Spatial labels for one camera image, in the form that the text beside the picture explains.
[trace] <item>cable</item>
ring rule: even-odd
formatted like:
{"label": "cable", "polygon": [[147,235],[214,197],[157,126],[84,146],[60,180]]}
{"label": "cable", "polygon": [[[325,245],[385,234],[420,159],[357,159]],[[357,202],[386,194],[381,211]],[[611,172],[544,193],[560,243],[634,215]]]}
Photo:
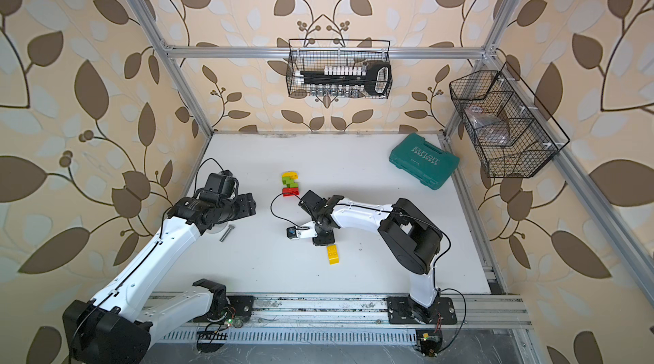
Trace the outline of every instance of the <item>cable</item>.
{"label": "cable", "polygon": [[84,323],[86,322],[86,319],[88,319],[89,317],[91,317],[91,315],[92,315],[93,313],[95,313],[95,311],[100,307],[100,305],[101,305],[102,303],[106,302],[107,300],[109,300],[109,298],[110,298],[112,295],[113,295],[113,292],[110,293],[107,297],[105,297],[105,299],[102,300],[102,302],[98,303],[98,305],[95,306],[95,307],[91,310],[91,312],[90,312],[89,314],[87,314],[85,318],[82,319],[82,322],[79,323],[79,326],[77,326],[77,328],[75,329],[75,331],[73,331],[73,336],[71,337],[71,342],[68,344],[68,364],[72,364],[72,362],[73,362],[73,350],[72,350],[72,348],[73,348],[73,343],[75,342],[75,336],[77,336],[77,333],[79,332],[79,330],[82,328],[82,326],[83,326]]}
{"label": "cable", "polygon": [[441,348],[438,351],[439,353],[445,351],[449,346],[452,345],[452,343],[454,343],[454,340],[456,340],[456,336],[458,336],[459,332],[461,331],[461,328],[463,327],[463,324],[466,322],[466,315],[468,314],[468,306],[466,305],[466,297],[463,295],[463,293],[461,293],[460,291],[458,291],[456,289],[453,289],[451,287],[448,287],[446,289],[442,289],[440,291],[445,291],[445,290],[453,290],[456,293],[460,294],[461,297],[463,298],[463,319],[461,320],[461,326],[459,326],[458,329],[456,330],[456,333],[454,333],[454,337],[452,337],[452,340],[450,340],[450,342],[447,343],[447,345],[445,347]]}
{"label": "cable", "polygon": [[282,218],[281,216],[278,216],[277,214],[274,213],[274,211],[273,211],[273,204],[274,204],[274,202],[275,202],[275,199],[279,198],[279,197],[282,196],[282,195],[284,195],[284,193],[279,194],[278,196],[276,196],[275,198],[273,198],[273,201],[270,202],[270,213],[272,213],[273,216],[274,216],[275,218],[279,218],[280,220],[284,220],[284,221],[286,221],[286,222],[290,222],[290,223],[292,223],[293,226],[295,226],[295,228],[298,228],[298,229],[301,229],[301,230],[303,230],[303,229],[308,229],[308,228],[302,228],[301,225],[298,225],[297,223],[295,223],[295,222],[293,222],[293,221],[291,221],[291,220],[287,220],[286,218]]}
{"label": "cable", "polygon": [[214,163],[216,163],[216,164],[220,167],[220,170],[221,170],[222,172],[225,172],[225,170],[222,168],[222,165],[220,165],[220,163],[218,163],[218,162],[216,161],[215,158],[207,158],[205,161],[202,161],[202,164],[200,164],[200,166],[198,167],[198,171],[196,172],[196,177],[195,177],[195,180],[194,180],[194,182],[193,182],[193,192],[194,192],[194,193],[196,192],[196,189],[198,188],[198,174],[200,173],[200,169],[201,169],[202,166],[203,166],[207,161],[209,161],[209,160],[211,160],[211,161],[213,161]]}

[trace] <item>lego brick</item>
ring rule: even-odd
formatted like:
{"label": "lego brick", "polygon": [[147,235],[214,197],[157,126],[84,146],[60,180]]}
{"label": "lego brick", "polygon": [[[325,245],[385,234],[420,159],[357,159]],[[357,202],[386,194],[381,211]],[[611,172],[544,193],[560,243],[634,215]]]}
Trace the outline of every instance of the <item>lego brick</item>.
{"label": "lego brick", "polygon": [[338,250],[336,249],[336,245],[327,246],[327,257],[329,258],[330,265],[338,263]]}

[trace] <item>aluminum frame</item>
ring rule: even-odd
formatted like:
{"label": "aluminum frame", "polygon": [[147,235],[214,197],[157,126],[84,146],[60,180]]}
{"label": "aluminum frame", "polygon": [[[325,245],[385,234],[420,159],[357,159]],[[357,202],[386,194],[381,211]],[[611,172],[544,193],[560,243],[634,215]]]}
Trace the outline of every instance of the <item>aluminum frame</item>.
{"label": "aluminum frame", "polygon": [[143,33],[148,38],[150,45],[154,49],[155,53],[159,57],[161,64],[166,69],[170,77],[173,79],[173,83],[177,88],[177,91],[180,94],[180,97],[188,105],[188,109],[193,115],[193,118],[198,122],[198,126],[202,133],[209,138],[213,134],[213,129],[209,125],[208,119],[205,116],[204,110],[202,110],[200,103],[195,98],[191,87],[186,82],[186,78],[182,73],[182,70],[177,66],[174,59],[170,58],[164,50],[164,42],[159,28],[152,19],[150,12],[145,6],[143,0],[126,0],[130,9],[134,13],[136,20],[141,25]]}

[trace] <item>wire basket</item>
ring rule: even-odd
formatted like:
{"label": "wire basket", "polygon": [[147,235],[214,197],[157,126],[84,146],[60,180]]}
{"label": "wire basket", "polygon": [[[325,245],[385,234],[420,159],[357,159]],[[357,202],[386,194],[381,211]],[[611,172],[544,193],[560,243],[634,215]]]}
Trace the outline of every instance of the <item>wire basket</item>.
{"label": "wire basket", "polygon": [[[468,131],[481,165],[491,178],[533,177],[570,138],[534,95],[526,104],[502,70],[480,70],[449,84],[452,102]],[[547,113],[559,128],[553,138],[536,120],[533,110]],[[485,117],[486,124],[479,122]]]}
{"label": "wire basket", "polygon": [[289,96],[388,98],[389,48],[370,39],[289,39]]}

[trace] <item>black mounting plate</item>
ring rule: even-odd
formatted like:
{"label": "black mounting plate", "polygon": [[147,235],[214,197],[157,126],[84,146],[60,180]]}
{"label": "black mounting plate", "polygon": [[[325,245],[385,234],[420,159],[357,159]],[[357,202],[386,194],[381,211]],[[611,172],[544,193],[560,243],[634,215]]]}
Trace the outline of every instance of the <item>black mounting plate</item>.
{"label": "black mounting plate", "polygon": [[[243,323],[250,321],[252,315],[252,304],[254,303],[254,296],[227,296],[230,300],[230,305],[236,310],[234,317],[240,317]],[[196,317],[193,319],[194,323],[207,323],[207,315]]]}
{"label": "black mounting plate", "polygon": [[[411,304],[409,297],[387,297],[386,303],[388,305],[388,322],[391,324],[421,324],[413,318],[411,314]],[[443,321],[441,324],[456,324],[456,312],[454,312],[454,304],[449,297],[439,297],[429,308],[434,313],[438,312]]]}

